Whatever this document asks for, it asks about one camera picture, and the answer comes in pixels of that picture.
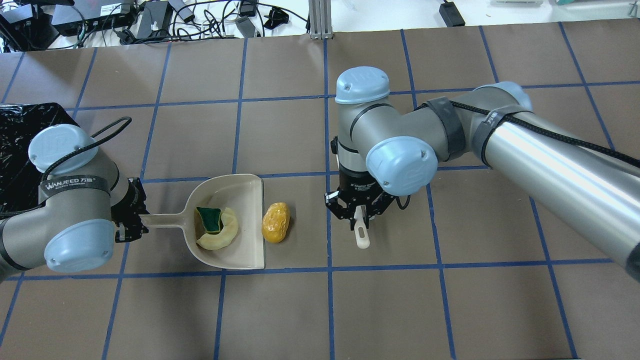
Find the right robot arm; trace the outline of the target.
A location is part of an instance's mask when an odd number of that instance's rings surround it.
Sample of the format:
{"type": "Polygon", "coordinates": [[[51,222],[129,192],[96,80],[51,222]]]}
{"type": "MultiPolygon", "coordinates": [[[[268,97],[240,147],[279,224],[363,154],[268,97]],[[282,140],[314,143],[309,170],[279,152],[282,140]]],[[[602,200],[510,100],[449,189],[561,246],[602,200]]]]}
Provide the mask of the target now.
{"type": "Polygon", "coordinates": [[[336,81],[339,169],[327,209],[351,230],[426,187],[441,163],[473,153],[485,166],[639,279],[639,160],[579,139],[537,116],[516,83],[440,96],[401,114],[382,69],[347,69],[336,81]]]}

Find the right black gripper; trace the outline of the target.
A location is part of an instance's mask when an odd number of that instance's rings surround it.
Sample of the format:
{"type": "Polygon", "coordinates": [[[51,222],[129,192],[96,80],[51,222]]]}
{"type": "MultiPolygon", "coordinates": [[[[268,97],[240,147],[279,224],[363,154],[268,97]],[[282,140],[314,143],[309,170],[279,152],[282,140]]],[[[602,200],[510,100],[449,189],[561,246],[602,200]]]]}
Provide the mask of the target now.
{"type": "Polygon", "coordinates": [[[335,191],[324,195],[327,209],[339,220],[348,220],[350,231],[355,230],[355,208],[365,207],[364,224],[370,223],[377,215],[383,214],[398,197],[384,191],[381,185],[368,171],[340,169],[339,183],[335,191]]]}

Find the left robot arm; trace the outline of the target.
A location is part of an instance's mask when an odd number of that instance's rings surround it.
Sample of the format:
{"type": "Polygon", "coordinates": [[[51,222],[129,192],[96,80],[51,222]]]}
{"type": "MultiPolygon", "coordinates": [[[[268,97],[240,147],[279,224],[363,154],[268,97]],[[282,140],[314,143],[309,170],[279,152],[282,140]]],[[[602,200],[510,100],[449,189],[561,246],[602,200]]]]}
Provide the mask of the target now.
{"type": "Polygon", "coordinates": [[[96,269],[112,259],[116,243],[149,232],[141,180],[121,173],[101,148],[131,121],[115,120],[102,138],[77,125],[53,125],[30,141],[29,161],[41,173],[38,205],[1,221],[2,281],[44,265],[59,273],[96,269]]]}

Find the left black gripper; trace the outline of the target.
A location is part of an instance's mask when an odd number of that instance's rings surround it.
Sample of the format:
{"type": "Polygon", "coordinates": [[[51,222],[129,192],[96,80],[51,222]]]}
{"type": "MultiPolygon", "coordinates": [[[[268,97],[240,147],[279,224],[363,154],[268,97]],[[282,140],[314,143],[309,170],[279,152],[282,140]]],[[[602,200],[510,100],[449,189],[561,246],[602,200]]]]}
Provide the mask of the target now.
{"type": "Polygon", "coordinates": [[[138,177],[127,180],[128,187],[124,197],[110,208],[111,219],[115,225],[115,243],[130,243],[141,239],[149,229],[143,224],[141,216],[148,215],[146,192],[138,177]]]}

